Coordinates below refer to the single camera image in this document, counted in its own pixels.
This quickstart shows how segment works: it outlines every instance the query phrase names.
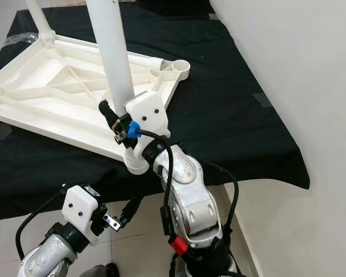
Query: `blue clip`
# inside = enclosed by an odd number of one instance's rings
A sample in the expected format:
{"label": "blue clip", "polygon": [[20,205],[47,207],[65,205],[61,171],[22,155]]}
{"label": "blue clip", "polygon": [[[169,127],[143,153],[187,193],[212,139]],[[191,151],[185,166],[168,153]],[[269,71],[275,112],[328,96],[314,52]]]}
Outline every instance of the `blue clip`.
{"label": "blue clip", "polygon": [[136,129],[140,129],[139,124],[137,122],[132,121],[129,125],[127,138],[135,139],[136,137],[142,137],[141,134],[136,133]]}

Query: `black fabric sheet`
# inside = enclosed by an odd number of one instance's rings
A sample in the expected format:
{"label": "black fabric sheet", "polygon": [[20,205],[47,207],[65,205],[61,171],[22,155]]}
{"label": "black fabric sheet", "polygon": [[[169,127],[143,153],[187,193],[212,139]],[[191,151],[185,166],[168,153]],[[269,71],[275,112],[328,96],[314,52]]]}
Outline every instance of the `black fabric sheet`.
{"label": "black fabric sheet", "polygon": [[[272,178],[308,189],[298,146],[274,108],[258,101],[263,91],[226,27],[209,19],[206,1],[195,8],[179,5],[121,3],[129,51],[191,64],[189,78],[179,83],[167,110],[172,139],[183,142],[193,156],[231,170],[238,180]],[[85,6],[44,12],[57,34],[95,42]],[[8,36],[24,32],[37,32],[27,10],[17,12]],[[0,69],[28,46],[4,47]],[[207,185],[229,181],[212,168],[204,167],[204,174]],[[0,140],[0,219],[32,211],[64,182],[93,184],[102,176],[97,190],[105,201],[162,192],[151,171],[135,176],[120,162],[12,126]]]}

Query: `tiled floor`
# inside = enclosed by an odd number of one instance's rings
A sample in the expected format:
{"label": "tiled floor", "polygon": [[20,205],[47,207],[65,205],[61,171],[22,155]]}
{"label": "tiled floor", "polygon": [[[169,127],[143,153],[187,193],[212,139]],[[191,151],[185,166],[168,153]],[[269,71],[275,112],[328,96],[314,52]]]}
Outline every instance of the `tiled floor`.
{"label": "tiled floor", "polygon": [[[230,202],[224,187],[212,187],[210,191],[217,199],[222,219],[226,220]],[[173,251],[167,244],[160,223],[159,208],[162,202],[162,194],[145,197],[129,225],[119,233],[107,230],[99,237],[96,246],[87,246],[69,268],[68,276],[78,277],[93,266],[111,261],[118,265],[122,277],[168,276]],[[121,201],[108,205],[111,213],[119,216],[125,204]],[[20,261],[14,236],[24,218],[0,220],[0,277],[16,276]],[[63,223],[60,211],[40,214],[26,227],[22,234],[25,253],[42,241],[45,232],[55,222]],[[232,252],[242,273],[255,277],[252,273],[253,264],[249,261],[249,253],[235,219],[232,226]]]}

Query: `black cloth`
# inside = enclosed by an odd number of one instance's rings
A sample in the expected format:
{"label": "black cloth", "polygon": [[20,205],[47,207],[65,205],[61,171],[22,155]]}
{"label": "black cloth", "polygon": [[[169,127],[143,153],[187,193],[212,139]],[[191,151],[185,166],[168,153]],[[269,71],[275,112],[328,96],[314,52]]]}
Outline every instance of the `black cloth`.
{"label": "black cloth", "polygon": [[[308,189],[298,146],[274,108],[255,97],[263,91],[226,27],[209,19],[213,11],[207,1],[194,3],[187,8],[182,1],[120,4],[129,51],[191,64],[189,78],[179,83],[167,109],[172,139],[238,180],[272,178]],[[57,34],[95,42],[85,6],[44,13]],[[17,12],[8,36],[24,32],[37,32],[27,10]],[[4,47],[0,69],[28,46]],[[162,192],[151,171],[135,176],[121,162],[12,126],[0,140],[0,219],[33,210],[63,182],[93,184],[107,173],[98,186],[105,201]],[[204,174],[207,185],[229,181],[212,168],[204,167]]]}

